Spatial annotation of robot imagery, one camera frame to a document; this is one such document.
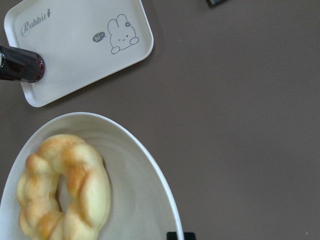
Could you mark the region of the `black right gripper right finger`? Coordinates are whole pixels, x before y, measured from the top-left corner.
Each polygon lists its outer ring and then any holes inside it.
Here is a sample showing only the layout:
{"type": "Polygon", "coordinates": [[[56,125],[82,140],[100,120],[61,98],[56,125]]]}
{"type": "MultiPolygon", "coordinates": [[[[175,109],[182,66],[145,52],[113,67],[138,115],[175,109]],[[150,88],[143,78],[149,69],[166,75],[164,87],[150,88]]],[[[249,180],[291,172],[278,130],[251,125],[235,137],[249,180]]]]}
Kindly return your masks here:
{"type": "Polygon", "coordinates": [[[196,240],[196,234],[194,232],[184,232],[184,240],[196,240]]]}

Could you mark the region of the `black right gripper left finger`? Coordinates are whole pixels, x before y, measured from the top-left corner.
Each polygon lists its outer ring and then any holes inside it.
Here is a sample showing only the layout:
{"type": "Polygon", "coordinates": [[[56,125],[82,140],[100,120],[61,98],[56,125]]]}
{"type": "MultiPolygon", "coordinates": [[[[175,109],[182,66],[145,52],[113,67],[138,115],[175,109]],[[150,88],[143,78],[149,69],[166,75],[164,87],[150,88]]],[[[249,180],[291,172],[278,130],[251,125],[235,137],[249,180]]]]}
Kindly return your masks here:
{"type": "Polygon", "coordinates": [[[167,240],[178,240],[177,233],[175,231],[169,231],[166,233],[167,240]]]}

